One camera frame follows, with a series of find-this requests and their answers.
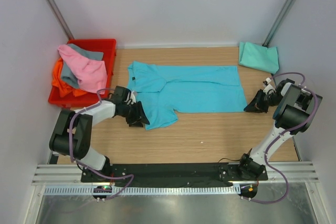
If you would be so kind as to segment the bright blue t shirt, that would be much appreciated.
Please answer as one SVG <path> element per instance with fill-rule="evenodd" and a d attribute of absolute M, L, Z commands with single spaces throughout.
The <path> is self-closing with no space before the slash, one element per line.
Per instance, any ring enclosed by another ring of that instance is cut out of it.
<path fill-rule="evenodd" d="M 178 113 L 236 113 L 247 106 L 236 66 L 159 66 L 134 61 L 128 89 L 149 120 L 146 130 L 167 127 Z"/>

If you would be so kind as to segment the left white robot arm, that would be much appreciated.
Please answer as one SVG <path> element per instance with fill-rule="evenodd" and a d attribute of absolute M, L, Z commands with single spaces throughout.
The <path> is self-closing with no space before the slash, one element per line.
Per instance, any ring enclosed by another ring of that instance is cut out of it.
<path fill-rule="evenodd" d="M 79 110 L 62 110 L 52 132 L 49 148 L 58 154 L 69 156 L 71 161 L 101 175 L 112 174 L 109 159 L 91 147 L 93 126 L 116 116 L 125 118 L 129 127 L 149 125 L 141 101 L 134 91 L 117 86 L 106 98 L 98 90 L 98 102 Z"/>

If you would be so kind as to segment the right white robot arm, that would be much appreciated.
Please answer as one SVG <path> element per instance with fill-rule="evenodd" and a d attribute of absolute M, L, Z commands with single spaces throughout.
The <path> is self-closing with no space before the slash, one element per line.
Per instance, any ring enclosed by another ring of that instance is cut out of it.
<path fill-rule="evenodd" d="M 269 159 L 278 148 L 309 128 L 323 99 L 291 79 L 282 80 L 274 87 L 271 79 L 267 78 L 263 85 L 264 88 L 258 90 L 244 112 L 267 113 L 274 106 L 274 123 L 259 145 L 242 155 L 237 168 L 242 179 L 258 179 L 264 174 Z"/>

